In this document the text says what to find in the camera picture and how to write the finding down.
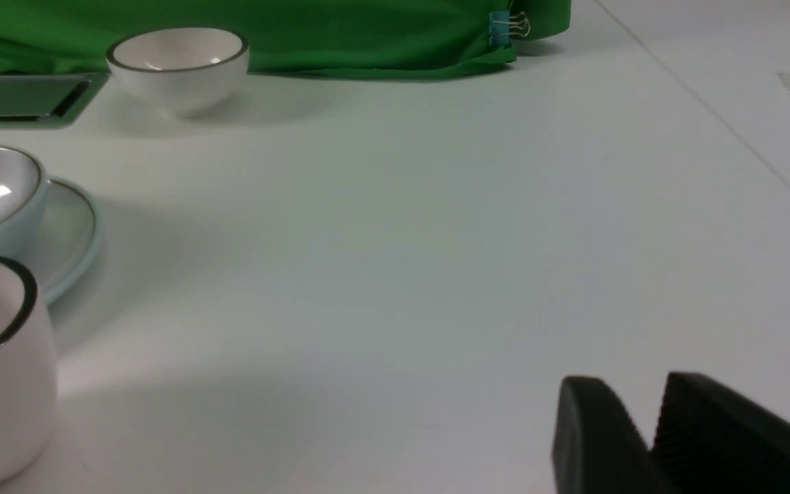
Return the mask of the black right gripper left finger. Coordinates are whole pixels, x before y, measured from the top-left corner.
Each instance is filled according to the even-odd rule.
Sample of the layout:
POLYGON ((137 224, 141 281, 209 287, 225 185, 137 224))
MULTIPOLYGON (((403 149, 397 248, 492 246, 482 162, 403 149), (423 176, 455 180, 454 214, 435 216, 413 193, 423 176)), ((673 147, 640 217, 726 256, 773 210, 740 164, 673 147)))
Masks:
POLYGON ((623 403, 602 379, 559 386, 551 462, 558 493, 671 493, 623 403))

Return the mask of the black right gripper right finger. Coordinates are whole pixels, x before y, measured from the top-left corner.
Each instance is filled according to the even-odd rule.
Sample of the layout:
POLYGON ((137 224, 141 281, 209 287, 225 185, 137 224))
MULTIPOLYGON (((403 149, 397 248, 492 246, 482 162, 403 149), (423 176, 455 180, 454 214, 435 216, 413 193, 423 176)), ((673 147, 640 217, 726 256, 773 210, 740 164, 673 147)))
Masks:
POLYGON ((790 493, 790 422, 702 373, 672 372, 652 459, 678 493, 790 493))

